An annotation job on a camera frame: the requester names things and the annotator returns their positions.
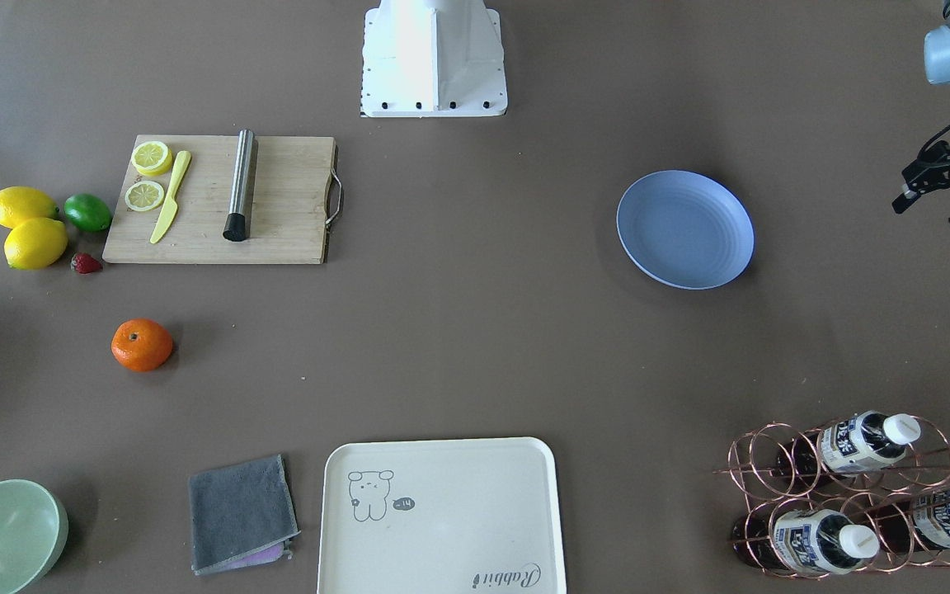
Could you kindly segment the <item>blue round plate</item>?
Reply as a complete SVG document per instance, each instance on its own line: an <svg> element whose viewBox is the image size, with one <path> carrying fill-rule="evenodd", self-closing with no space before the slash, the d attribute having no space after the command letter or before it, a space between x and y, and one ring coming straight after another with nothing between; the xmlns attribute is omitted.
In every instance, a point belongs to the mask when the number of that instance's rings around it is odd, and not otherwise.
<svg viewBox="0 0 950 594"><path fill-rule="evenodd" d="M684 290L735 281L755 252L753 220L723 184L696 172L665 170L633 182L615 225L630 261L648 277Z"/></svg>

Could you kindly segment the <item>orange mandarin fruit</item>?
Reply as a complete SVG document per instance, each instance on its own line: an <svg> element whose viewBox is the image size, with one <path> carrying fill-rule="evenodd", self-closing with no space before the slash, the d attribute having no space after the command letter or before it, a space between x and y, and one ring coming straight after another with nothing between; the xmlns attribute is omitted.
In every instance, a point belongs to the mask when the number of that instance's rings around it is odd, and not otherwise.
<svg viewBox="0 0 950 594"><path fill-rule="evenodd" d="M158 321L132 318L122 323L111 339L113 357L128 370L148 372L168 361L173 353L172 335Z"/></svg>

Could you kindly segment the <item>tea bottle middle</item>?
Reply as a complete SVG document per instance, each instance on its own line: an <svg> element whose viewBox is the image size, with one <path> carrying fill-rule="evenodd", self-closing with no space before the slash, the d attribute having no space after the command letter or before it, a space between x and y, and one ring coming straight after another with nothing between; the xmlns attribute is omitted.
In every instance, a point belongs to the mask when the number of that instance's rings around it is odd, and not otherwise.
<svg viewBox="0 0 950 594"><path fill-rule="evenodd" d="M799 435L777 454L776 469L806 485L854 477L889 469L920 437L921 424L913 415L864 411Z"/></svg>

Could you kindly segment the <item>tea bottle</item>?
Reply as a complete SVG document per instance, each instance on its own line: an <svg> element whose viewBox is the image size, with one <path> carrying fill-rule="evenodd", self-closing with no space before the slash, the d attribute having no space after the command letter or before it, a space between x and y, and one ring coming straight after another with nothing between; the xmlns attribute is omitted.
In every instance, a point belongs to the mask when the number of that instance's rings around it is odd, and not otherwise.
<svg viewBox="0 0 950 594"><path fill-rule="evenodd" d="M799 435L777 454L776 469L806 485L854 477L889 469L920 437L921 424L913 415L864 411Z"/></svg>
<svg viewBox="0 0 950 594"><path fill-rule="evenodd" d="M874 529L832 510L746 516L732 527L731 543L742 563L806 578L851 573L881 552Z"/></svg>
<svg viewBox="0 0 950 594"><path fill-rule="evenodd" d="M950 488L883 505L868 516L892 552L950 549Z"/></svg>

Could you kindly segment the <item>tea bottle front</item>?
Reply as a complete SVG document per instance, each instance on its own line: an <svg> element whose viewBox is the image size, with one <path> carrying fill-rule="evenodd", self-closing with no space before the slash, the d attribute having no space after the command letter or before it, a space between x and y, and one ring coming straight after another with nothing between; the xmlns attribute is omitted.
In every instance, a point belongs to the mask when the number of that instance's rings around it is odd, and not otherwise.
<svg viewBox="0 0 950 594"><path fill-rule="evenodd" d="M806 578L851 573L881 552L874 529L832 510L746 516L732 527L731 543L742 563Z"/></svg>

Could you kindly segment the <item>wooden cutting board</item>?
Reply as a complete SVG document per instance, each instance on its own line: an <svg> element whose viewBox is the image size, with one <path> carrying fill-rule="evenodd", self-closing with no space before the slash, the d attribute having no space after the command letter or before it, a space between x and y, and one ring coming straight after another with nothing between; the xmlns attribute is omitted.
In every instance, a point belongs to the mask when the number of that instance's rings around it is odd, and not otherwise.
<svg viewBox="0 0 950 594"><path fill-rule="evenodd" d="M248 237L227 240L235 135L158 134L173 152L188 150L192 163L177 193L180 208L158 243L148 241L158 211L137 213L118 200L103 258L134 264L320 264L327 255L333 138L256 137Z"/></svg>

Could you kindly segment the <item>steel muddler cylinder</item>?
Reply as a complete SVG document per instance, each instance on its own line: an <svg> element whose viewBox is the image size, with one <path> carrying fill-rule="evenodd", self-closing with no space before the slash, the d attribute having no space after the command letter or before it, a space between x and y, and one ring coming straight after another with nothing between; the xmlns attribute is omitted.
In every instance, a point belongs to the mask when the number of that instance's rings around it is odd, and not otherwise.
<svg viewBox="0 0 950 594"><path fill-rule="evenodd" d="M242 129L238 133L233 188L223 226L223 237L231 242L242 242L249 238L258 153L259 140L256 133L250 129Z"/></svg>

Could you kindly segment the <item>yellow plastic knife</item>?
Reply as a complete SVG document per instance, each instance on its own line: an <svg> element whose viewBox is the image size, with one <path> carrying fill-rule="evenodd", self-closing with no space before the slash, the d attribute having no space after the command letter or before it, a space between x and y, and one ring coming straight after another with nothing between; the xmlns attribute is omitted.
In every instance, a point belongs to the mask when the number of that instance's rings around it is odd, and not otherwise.
<svg viewBox="0 0 950 594"><path fill-rule="evenodd" d="M192 154L188 150L181 150L175 154L168 188L163 196L161 214L158 215L158 221L156 221L151 236L148 237L148 241L151 244L156 244L161 241L174 222L175 215L177 214L178 208L180 208L176 199L177 193L180 191L182 181L185 179L191 161Z"/></svg>

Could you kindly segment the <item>lemon slice flat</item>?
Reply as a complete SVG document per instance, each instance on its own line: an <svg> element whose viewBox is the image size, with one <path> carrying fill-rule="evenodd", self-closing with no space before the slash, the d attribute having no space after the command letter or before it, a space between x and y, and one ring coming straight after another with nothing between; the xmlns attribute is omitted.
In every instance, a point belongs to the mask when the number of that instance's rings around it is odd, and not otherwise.
<svg viewBox="0 0 950 594"><path fill-rule="evenodd" d="M148 213L161 207L166 189L158 181L142 180L129 186L124 193L125 205L135 213Z"/></svg>

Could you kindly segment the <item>green lime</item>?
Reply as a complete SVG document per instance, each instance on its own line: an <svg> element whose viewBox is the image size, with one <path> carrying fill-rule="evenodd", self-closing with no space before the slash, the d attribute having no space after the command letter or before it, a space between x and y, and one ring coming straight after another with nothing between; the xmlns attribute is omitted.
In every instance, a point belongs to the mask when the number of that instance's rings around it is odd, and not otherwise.
<svg viewBox="0 0 950 594"><path fill-rule="evenodd" d="M91 193L75 193L63 206L64 217L83 232L105 232L113 221L113 211Z"/></svg>

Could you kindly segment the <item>red strawberry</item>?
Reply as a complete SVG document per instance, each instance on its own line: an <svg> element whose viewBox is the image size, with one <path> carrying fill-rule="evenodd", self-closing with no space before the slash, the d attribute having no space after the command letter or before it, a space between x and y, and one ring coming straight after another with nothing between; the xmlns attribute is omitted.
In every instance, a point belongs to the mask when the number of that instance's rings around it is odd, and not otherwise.
<svg viewBox="0 0 950 594"><path fill-rule="evenodd" d="M69 260L69 267L79 275L97 273L103 268L103 264L97 258L86 252L76 252Z"/></svg>

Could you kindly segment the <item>yellow lemon near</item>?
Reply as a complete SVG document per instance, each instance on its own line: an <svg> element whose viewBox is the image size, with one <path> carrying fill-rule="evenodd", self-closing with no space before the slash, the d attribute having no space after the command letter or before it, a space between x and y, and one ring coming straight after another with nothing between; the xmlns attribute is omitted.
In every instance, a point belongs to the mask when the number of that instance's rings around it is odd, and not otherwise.
<svg viewBox="0 0 950 594"><path fill-rule="evenodd" d="M3 249L7 264L18 270L52 266L68 247L68 233L60 219L34 218L7 235Z"/></svg>

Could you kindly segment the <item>yellow lemon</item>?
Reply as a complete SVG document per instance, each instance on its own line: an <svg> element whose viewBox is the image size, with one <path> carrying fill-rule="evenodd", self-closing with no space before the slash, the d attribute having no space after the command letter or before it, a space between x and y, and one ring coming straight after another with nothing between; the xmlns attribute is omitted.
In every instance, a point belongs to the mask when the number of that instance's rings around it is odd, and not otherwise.
<svg viewBox="0 0 950 594"><path fill-rule="evenodd" d="M60 219L34 218L7 235L3 249L7 264L18 270L52 266L68 247L68 233Z"/></svg>
<svg viewBox="0 0 950 594"><path fill-rule="evenodd" d="M58 206L52 196L31 186L0 189L0 225L14 229L27 219L56 219Z"/></svg>

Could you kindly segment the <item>yellow lemon far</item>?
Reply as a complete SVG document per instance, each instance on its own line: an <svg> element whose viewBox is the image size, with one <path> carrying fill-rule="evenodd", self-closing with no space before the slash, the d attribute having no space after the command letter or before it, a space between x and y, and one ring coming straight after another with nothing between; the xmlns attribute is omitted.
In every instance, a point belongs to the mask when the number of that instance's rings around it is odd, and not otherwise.
<svg viewBox="0 0 950 594"><path fill-rule="evenodd" d="M58 206L52 196L31 186L0 189L0 225L14 229L27 219L56 219Z"/></svg>

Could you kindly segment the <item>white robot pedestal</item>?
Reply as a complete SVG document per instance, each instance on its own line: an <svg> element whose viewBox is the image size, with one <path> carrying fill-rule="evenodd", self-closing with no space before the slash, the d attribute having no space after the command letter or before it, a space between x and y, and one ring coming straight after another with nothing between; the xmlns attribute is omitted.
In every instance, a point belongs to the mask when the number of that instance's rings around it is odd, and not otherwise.
<svg viewBox="0 0 950 594"><path fill-rule="evenodd" d="M482 1L381 1L364 15L360 114L503 116L501 16Z"/></svg>

